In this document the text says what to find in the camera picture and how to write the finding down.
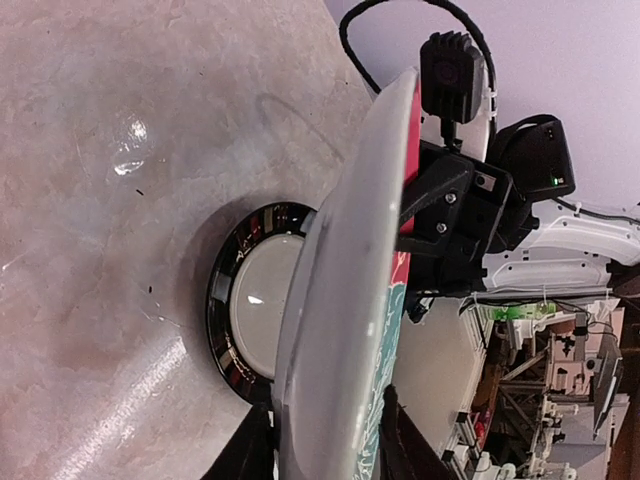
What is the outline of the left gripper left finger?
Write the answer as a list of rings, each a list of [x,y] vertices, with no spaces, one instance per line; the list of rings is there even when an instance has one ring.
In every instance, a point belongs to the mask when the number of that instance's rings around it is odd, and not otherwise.
[[[272,480],[274,451],[269,409],[253,405],[202,480]]]

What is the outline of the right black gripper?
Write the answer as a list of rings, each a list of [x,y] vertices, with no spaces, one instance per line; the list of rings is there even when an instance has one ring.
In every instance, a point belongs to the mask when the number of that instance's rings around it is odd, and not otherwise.
[[[486,292],[483,258],[514,197],[508,172],[422,140],[398,222],[397,250],[410,255],[407,289]]]

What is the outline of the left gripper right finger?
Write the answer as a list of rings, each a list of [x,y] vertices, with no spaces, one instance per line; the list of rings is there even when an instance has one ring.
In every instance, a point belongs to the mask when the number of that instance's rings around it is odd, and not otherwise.
[[[420,433],[398,401],[393,385],[384,390],[382,478],[449,480],[449,469]]]

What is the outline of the red teal patterned plate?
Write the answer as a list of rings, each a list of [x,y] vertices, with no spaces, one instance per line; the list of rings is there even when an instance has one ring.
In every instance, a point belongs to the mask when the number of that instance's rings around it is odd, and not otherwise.
[[[405,180],[418,166],[418,74],[374,101],[354,156],[304,240],[272,388],[283,479],[368,479],[379,446],[409,258],[395,250]]]

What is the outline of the black rimmed plate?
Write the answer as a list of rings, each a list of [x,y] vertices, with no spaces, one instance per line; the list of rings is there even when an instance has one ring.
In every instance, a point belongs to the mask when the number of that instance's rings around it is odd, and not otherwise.
[[[250,404],[271,404],[276,355],[293,271],[316,210],[275,202],[225,238],[206,293],[205,328],[216,367]]]

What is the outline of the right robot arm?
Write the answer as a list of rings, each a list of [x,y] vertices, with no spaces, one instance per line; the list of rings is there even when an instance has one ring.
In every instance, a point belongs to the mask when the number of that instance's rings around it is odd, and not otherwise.
[[[483,161],[461,146],[419,143],[397,239],[409,298],[638,296],[639,223],[566,200],[575,184],[558,118],[500,130]]]

